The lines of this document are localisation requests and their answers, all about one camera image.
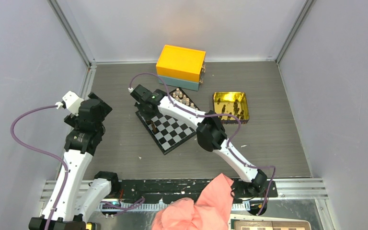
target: white wall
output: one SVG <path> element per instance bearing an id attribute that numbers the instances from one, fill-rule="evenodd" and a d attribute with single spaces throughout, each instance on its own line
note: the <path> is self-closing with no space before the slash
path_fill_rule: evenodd
<path id="1" fill-rule="evenodd" d="M 45 0 L 0 0 L 0 229 L 24 230 L 38 215 L 46 179 L 58 162 L 26 150 L 11 138 L 20 114 L 79 92 L 86 66 Z M 15 133 L 26 143 L 62 153 L 69 128 L 65 111 L 26 117 Z"/>
<path id="2" fill-rule="evenodd" d="M 368 1 L 316 1 L 280 67 L 341 229 L 368 229 Z"/>
<path id="3" fill-rule="evenodd" d="M 96 61 L 154 61 L 165 44 L 210 61 L 276 59 L 304 2 L 59 0 Z"/>

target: gold tray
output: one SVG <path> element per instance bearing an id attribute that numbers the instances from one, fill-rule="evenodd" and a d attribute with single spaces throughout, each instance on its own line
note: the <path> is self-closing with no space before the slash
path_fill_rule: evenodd
<path id="1" fill-rule="evenodd" d="M 214 111 L 217 114 L 233 114 L 237 116 L 242 124 L 249 119 L 246 94 L 244 92 L 216 92 L 213 96 Z M 219 117 L 223 124 L 237 124 L 235 118 Z"/>

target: black square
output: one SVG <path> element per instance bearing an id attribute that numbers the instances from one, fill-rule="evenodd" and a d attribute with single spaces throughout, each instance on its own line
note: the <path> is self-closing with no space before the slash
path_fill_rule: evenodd
<path id="1" fill-rule="evenodd" d="M 175 130 L 173 130 L 173 131 L 171 131 L 170 135 L 171 135 L 172 137 L 175 137 L 175 136 L 177 135 L 177 132 L 176 132 Z"/>
<path id="2" fill-rule="evenodd" d="M 178 128 L 178 124 L 177 123 L 174 123 L 174 124 L 172 124 L 172 127 L 174 128 L 174 129 L 176 129 L 176 128 Z"/>
<path id="3" fill-rule="evenodd" d="M 160 142 L 160 144 L 164 144 L 164 143 L 166 143 L 166 139 L 165 138 L 160 138 L 159 142 Z"/>
<path id="4" fill-rule="evenodd" d="M 180 125 L 180 128 L 181 128 L 182 130 L 186 130 L 186 129 L 188 128 L 188 126 L 187 126 L 186 124 L 182 124 L 182 125 Z"/>
<path id="5" fill-rule="evenodd" d="M 175 141 L 174 141 L 174 139 L 170 139 L 170 140 L 168 141 L 168 143 L 169 143 L 170 145 L 174 145 L 174 144 L 175 144 Z"/>
<path id="6" fill-rule="evenodd" d="M 166 136 L 168 133 L 169 133 L 169 132 L 168 132 L 167 130 L 165 130 L 165 129 L 163 129 L 163 130 L 161 131 L 161 134 L 163 134 L 163 136 Z"/>
<path id="7" fill-rule="evenodd" d="M 179 137 L 181 137 L 181 139 L 183 139 L 183 138 L 185 138 L 185 136 L 187 136 L 187 135 L 185 134 L 185 132 L 181 132 L 181 133 L 179 133 L 179 134 L 178 134 L 178 136 L 179 136 Z"/>
<path id="8" fill-rule="evenodd" d="M 155 121 L 154 122 L 154 125 L 157 127 L 157 126 L 159 126 L 159 125 L 161 125 L 161 121 L 160 120 L 157 120 L 157 121 Z"/>

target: yellow and blue box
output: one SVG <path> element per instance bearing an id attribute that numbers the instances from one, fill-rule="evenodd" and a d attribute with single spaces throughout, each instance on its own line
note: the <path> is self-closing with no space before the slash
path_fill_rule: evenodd
<path id="1" fill-rule="evenodd" d="M 165 45 L 156 64 L 157 74 L 168 85 L 198 91 L 205 72 L 205 54 L 205 51 Z"/>

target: metal floor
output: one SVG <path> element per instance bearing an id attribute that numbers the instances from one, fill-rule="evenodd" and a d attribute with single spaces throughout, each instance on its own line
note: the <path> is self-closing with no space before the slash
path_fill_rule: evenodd
<path id="1" fill-rule="evenodd" d="M 206 70 L 200 90 L 186 90 L 201 110 L 213 108 L 214 92 L 246 92 L 251 120 L 233 139 L 234 146 L 252 164 L 275 165 L 276 177 L 309 177 L 276 63 L 213 62 L 206 64 Z M 195 138 L 165 156 L 161 153 L 136 117 L 135 100 L 127 91 L 131 78 L 142 72 L 155 73 L 155 64 L 98 65 L 92 91 L 113 111 L 104 122 L 106 133 L 84 179 L 92 179 L 98 171 L 118 173 L 121 179 L 213 178 L 221 172 L 237 177 L 221 157 L 200 148 Z M 151 91 L 163 89 L 151 75 L 136 78 L 133 87 L 137 84 Z M 225 129 L 231 135 L 236 125 Z"/>

